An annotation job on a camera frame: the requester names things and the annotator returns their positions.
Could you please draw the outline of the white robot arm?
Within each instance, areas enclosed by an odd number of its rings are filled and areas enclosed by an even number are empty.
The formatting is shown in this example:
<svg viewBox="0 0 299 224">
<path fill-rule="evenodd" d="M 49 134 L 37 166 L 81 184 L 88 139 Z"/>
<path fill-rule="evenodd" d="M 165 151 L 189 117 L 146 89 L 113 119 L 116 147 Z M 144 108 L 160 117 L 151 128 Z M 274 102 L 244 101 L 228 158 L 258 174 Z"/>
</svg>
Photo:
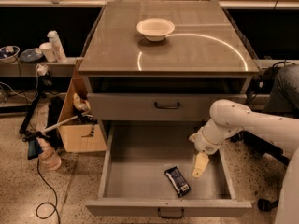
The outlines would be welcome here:
<svg viewBox="0 0 299 224">
<path fill-rule="evenodd" d="M 220 144 L 241 131 L 252 133 L 274 146 L 292 152 L 278 201 L 275 224 L 299 223 L 299 120 L 257 113 L 246 105 L 218 100 L 209 109 L 210 120 L 189 140 L 198 151 L 192 176 L 199 178 L 205 171 L 209 155 Z"/>
</svg>

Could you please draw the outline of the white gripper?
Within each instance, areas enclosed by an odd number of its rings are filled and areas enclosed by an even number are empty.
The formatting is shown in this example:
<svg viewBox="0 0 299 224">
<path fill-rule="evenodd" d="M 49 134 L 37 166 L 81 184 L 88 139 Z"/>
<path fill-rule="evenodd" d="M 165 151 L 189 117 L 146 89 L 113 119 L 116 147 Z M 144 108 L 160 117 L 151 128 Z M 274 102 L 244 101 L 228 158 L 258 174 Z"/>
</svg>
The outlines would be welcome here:
<svg viewBox="0 0 299 224">
<path fill-rule="evenodd" d="M 190 142 L 194 142 L 195 148 L 199 153 L 194 156 L 192 176 L 200 178 L 209 163 L 208 155 L 214 154 L 224 140 L 222 132 L 215 128 L 201 127 L 197 133 L 188 137 Z"/>
</svg>

